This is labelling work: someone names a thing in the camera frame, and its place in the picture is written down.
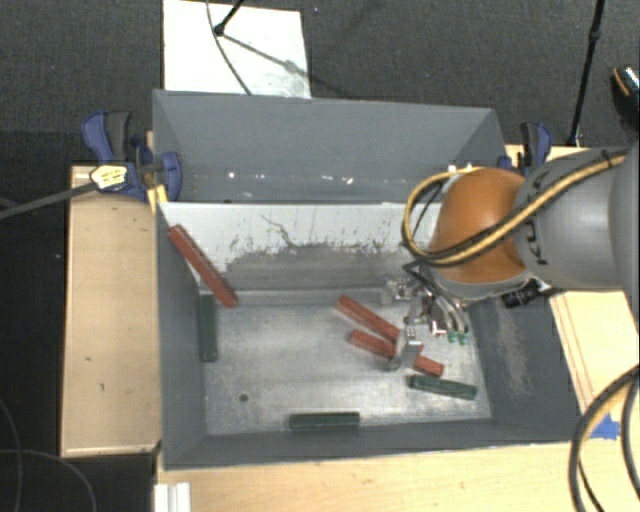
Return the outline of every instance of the yellow cable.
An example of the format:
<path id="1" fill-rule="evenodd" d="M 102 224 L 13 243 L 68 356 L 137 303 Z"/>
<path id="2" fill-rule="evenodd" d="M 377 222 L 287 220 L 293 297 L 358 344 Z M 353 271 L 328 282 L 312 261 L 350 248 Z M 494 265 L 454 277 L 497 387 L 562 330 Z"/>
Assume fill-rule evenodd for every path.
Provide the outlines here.
<path id="1" fill-rule="evenodd" d="M 404 216 L 404 222 L 403 222 L 403 232 L 405 234 L 406 243 L 410 247 L 411 252 L 419 256 L 422 256 L 423 258 L 428 258 L 429 263 L 433 265 L 451 265 L 451 264 L 458 263 L 466 258 L 474 256 L 475 254 L 481 252 L 482 250 L 486 249 L 487 247 L 495 243 L 497 240 L 503 238 L 510 230 L 514 229 L 519 224 L 524 222 L 529 216 L 533 215 L 537 210 L 542 208 L 542 206 L 544 206 L 547 202 L 549 202 L 555 196 L 559 195 L 561 192 L 569 188 L 571 185 L 575 184 L 578 181 L 586 179 L 590 176 L 594 176 L 603 171 L 606 171 L 611 167 L 622 163 L 623 161 L 624 161 L 624 156 L 617 156 L 617 157 L 611 158 L 610 160 L 593 164 L 588 167 L 584 167 L 582 169 L 578 169 L 572 172 L 568 176 L 565 176 L 563 179 L 558 181 L 558 183 L 556 183 L 553 187 L 546 190 L 542 195 L 537 197 L 530 204 L 528 204 L 521 212 L 519 212 L 516 216 L 514 216 L 513 219 L 506 222 L 504 226 L 501 226 L 500 228 L 496 229 L 493 233 L 488 235 L 486 238 L 483 238 L 479 242 L 473 244 L 471 247 L 468 247 L 467 249 L 464 249 L 451 256 L 443 257 L 443 258 L 438 258 L 437 253 L 429 253 L 421 249 L 420 247 L 418 247 L 413 237 L 411 236 L 411 230 L 410 230 L 411 226 L 408 220 L 411 216 L 411 211 L 415 206 L 413 202 L 415 202 L 416 196 L 431 183 L 434 183 L 436 181 L 442 181 L 443 176 L 449 175 L 449 177 L 451 177 L 451 173 L 436 174 L 424 180 L 409 195 L 409 199 L 407 200 L 407 206 L 405 208 L 405 216 Z"/>

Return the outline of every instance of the yellow label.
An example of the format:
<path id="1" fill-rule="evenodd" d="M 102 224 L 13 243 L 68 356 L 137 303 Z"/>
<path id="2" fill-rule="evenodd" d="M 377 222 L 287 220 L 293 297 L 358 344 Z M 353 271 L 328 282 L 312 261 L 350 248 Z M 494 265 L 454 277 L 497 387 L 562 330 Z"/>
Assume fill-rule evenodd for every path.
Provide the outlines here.
<path id="1" fill-rule="evenodd" d="M 91 172 L 91 180 L 100 189 L 126 185 L 127 168 L 123 165 L 101 165 Z"/>

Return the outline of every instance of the black floor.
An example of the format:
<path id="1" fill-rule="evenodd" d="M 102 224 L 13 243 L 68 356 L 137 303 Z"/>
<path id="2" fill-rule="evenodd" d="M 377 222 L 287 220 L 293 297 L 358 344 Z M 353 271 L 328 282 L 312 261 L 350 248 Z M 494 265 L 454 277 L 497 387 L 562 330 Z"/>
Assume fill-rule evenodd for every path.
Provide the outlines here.
<path id="1" fill-rule="evenodd" d="M 495 108 L 507 142 L 522 121 L 556 142 L 570 129 L 592 2 L 572 0 L 266 0 L 300 8 L 317 97 Z M 162 85 L 160 0 L 0 0 L 0 197 L 28 201 L 66 185 L 90 158 L 79 125 L 99 109 L 151 125 Z M 607 2 L 582 131 L 584 144 L 636 137 L 613 107 L 613 66 L 638 66 L 640 3 Z M 56 453 L 64 318 L 65 209 L 0 222 L 0 398 L 24 448 Z M 0 450 L 12 449 L 0 418 Z M 90 510 L 65 468 L 25 455 L 22 510 Z M 84 461 L 99 509 L 144 510 L 150 457 Z M 0 453 L 0 511 L 12 510 L 16 462 Z"/>

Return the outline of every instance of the blue clamp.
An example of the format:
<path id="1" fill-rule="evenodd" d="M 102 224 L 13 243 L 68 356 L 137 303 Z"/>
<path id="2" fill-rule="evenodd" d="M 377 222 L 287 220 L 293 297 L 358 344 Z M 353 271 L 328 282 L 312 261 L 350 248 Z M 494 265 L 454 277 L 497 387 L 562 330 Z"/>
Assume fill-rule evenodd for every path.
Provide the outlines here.
<path id="1" fill-rule="evenodd" d="M 525 177 L 533 169 L 547 161 L 553 140 L 551 132 L 542 123 L 522 123 L 520 125 L 524 154 L 520 155 L 519 168 Z"/>
<path id="2" fill-rule="evenodd" d="M 153 154 L 148 146 L 139 138 L 132 137 L 127 141 L 128 112 L 98 111 L 91 114 L 82 123 L 82 137 L 89 149 L 91 149 L 101 165 L 117 163 L 126 167 L 126 185 L 114 187 L 113 190 L 100 189 L 101 192 L 113 192 L 129 196 L 138 201 L 147 201 L 147 188 L 144 186 L 142 175 L 145 168 L 153 164 Z M 136 163 L 127 161 L 126 146 L 129 142 L 135 151 Z M 161 155 L 162 168 L 164 170 L 164 183 L 167 189 L 167 198 L 170 201 L 178 199 L 182 186 L 182 168 L 178 154 L 167 152 Z"/>
<path id="3" fill-rule="evenodd" d="M 499 169 L 504 169 L 505 171 L 513 170 L 513 162 L 511 161 L 511 157 L 508 155 L 501 155 L 498 158 L 498 163 L 496 165 Z"/>

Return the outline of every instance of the wooden table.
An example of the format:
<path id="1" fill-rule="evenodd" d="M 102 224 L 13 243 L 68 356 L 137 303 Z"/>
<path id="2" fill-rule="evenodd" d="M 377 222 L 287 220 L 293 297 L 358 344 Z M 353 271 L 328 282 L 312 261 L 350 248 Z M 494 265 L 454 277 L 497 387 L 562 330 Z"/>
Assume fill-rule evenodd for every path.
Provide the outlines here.
<path id="1" fill-rule="evenodd" d="M 73 184 L 87 171 L 74 168 Z M 161 436 L 152 215 L 127 198 L 89 194 L 72 201 L 69 223 L 62 455 L 150 452 Z M 638 333 L 620 292 L 551 303 L 584 408 L 637 363 Z M 176 472 L 160 464 L 158 481 L 189 482 L 194 512 L 564 512 L 568 453 L 557 443 Z M 591 440 L 584 465 L 605 510 L 640 510 L 619 442 Z"/>

